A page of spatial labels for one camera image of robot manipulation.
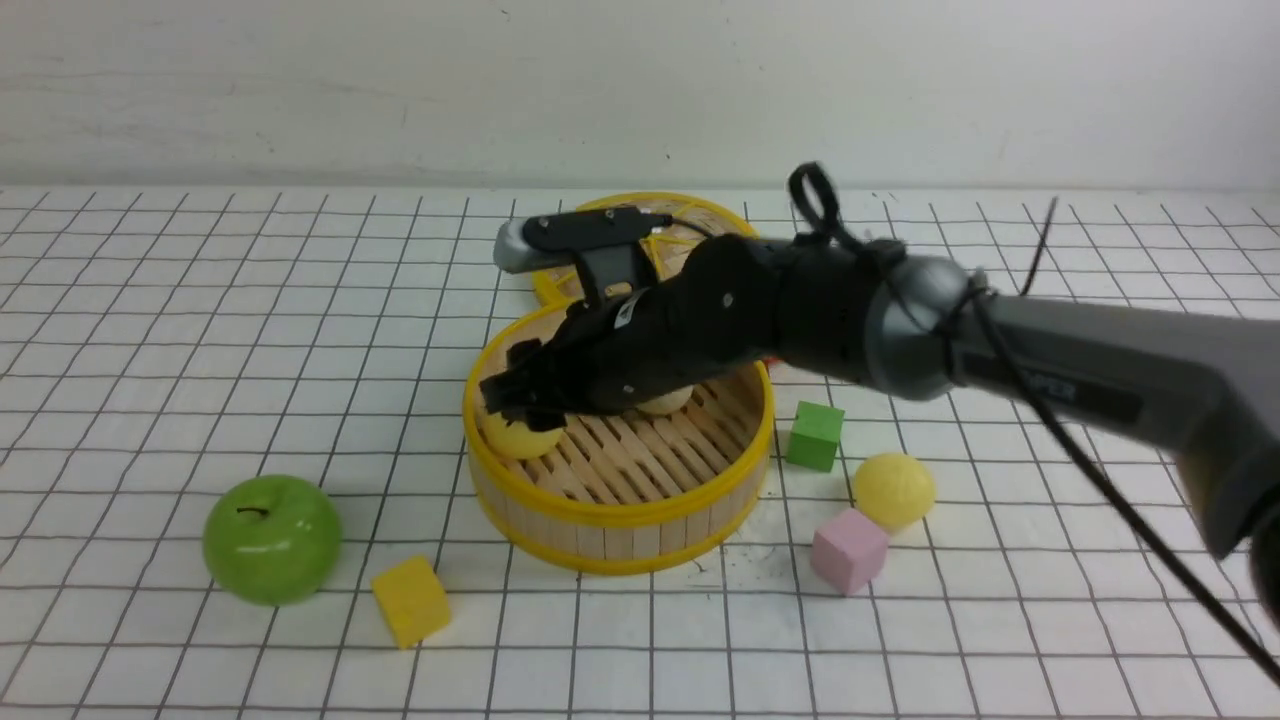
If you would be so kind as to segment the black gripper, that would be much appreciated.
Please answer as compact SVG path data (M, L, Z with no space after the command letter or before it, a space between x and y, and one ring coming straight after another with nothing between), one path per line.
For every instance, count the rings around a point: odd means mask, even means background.
M797 250L723 236L699 243L682 270L598 307L571 304L556 333L515 341L477 383L486 410L541 433L567 415L613 416L764 357L777 295Z

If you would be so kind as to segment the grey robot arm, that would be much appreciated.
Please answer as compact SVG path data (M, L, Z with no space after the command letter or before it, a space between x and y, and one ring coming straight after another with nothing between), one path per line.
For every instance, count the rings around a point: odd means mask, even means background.
M1251 544L1277 615L1277 323L996 293L901 243L854 251L721 236L659 284L575 305L480 384L543 428L611 416L772 356L895 398L955 387L1018 400L1050 430L1096 427L1166 454L1204 547Z

